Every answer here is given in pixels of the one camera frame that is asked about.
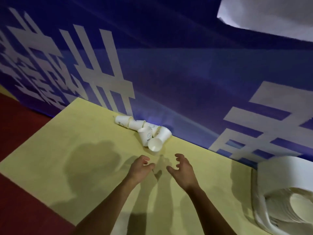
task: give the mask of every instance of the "fallen cup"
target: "fallen cup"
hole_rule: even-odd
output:
[[[148,146],[148,142],[152,138],[152,129],[150,127],[144,127],[138,130],[142,145],[144,147]]]
[[[151,140],[149,140],[148,142],[148,148],[153,151],[153,152],[158,152],[161,150],[163,146],[163,142],[161,139],[159,138],[152,138]]]
[[[168,140],[170,136],[172,136],[172,132],[168,128],[162,126],[156,134],[155,138],[158,138],[162,141],[162,143],[165,143],[165,141]]]
[[[119,124],[120,126],[123,126],[125,128],[128,128],[129,122],[133,119],[134,118],[132,116],[118,115],[115,117],[115,123]]]
[[[128,124],[128,128],[137,131],[143,127],[145,122],[145,120],[131,120]]]
[[[161,126],[156,125],[156,124],[151,124],[149,122],[144,123],[144,127],[150,127],[152,129],[152,136],[155,137],[157,134],[158,130],[161,128]]]

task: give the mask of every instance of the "hand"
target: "hand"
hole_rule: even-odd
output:
[[[176,165],[178,170],[175,170],[171,166],[167,166],[166,169],[174,177],[177,184],[187,193],[199,187],[196,175],[194,173],[193,167],[190,165],[189,161],[183,154],[175,154],[176,161],[179,164]]]
[[[145,155],[141,155],[139,158],[137,158],[131,164],[131,168],[129,169],[126,178],[133,182],[135,185],[138,185],[140,182],[142,182],[142,180],[146,178],[150,171],[152,171],[152,169],[154,169],[155,167],[154,163],[144,166],[145,164],[148,164],[149,160],[150,158]]]

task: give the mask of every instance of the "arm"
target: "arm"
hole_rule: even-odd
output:
[[[236,235],[233,229],[221,216],[218,210],[200,188],[193,167],[183,154],[175,154],[179,164],[178,170],[167,166],[168,172],[174,177],[178,185],[186,191],[197,211],[205,235]]]
[[[109,235],[131,191],[155,167],[154,163],[144,166],[149,160],[144,155],[137,158],[125,179],[77,225],[72,235]]]

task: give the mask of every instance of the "person's left hand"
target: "person's left hand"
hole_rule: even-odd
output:
[[[142,182],[142,180],[152,171],[155,167],[154,163],[151,163],[147,166],[145,164],[148,164],[148,161],[150,158],[148,158],[145,155],[141,155],[139,158],[137,158],[132,164],[131,168],[129,169],[129,172],[126,176],[127,179],[129,179],[131,182],[135,183],[135,185]]]

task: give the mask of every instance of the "forearm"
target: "forearm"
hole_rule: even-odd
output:
[[[124,179],[104,201],[77,225],[73,235],[109,235],[123,205],[135,186],[131,180]]]
[[[187,191],[187,194],[195,206],[205,235],[236,235],[199,186]]]

